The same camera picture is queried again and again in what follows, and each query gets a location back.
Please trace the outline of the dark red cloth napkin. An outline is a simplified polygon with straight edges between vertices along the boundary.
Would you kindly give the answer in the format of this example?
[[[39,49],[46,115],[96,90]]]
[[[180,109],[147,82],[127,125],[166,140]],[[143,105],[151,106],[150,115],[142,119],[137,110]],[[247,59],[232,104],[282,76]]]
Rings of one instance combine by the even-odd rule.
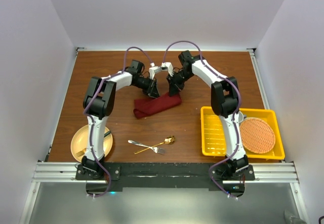
[[[141,119],[171,109],[180,105],[181,103],[182,99],[179,94],[170,96],[167,92],[158,98],[134,100],[133,113],[137,119]]]

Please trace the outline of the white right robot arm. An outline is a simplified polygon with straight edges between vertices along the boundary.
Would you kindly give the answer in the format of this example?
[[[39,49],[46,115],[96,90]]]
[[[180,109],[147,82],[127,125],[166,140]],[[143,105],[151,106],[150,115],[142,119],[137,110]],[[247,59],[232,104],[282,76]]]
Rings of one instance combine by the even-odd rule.
[[[236,180],[249,166],[239,131],[241,95],[237,79],[219,73],[201,55],[192,56],[189,51],[184,51],[178,58],[182,68],[167,76],[169,95],[179,94],[185,82],[193,76],[199,77],[210,87],[211,107],[221,121],[226,142],[226,159],[219,166],[225,171],[225,176]]]

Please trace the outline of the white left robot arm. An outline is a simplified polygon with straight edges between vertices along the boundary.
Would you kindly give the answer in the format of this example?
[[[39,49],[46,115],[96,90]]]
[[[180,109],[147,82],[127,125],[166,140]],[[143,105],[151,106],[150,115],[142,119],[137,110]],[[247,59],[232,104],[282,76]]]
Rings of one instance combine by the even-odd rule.
[[[123,87],[135,86],[153,98],[158,98],[155,74],[160,67],[151,64],[149,76],[142,75],[144,64],[133,60],[129,67],[107,77],[92,77],[83,101],[84,115],[88,120],[88,142],[85,155],[82,157],[82,173],[92,179],[101,179],[106,172],[103,141],[105,127],[115,101],[116,91]]]

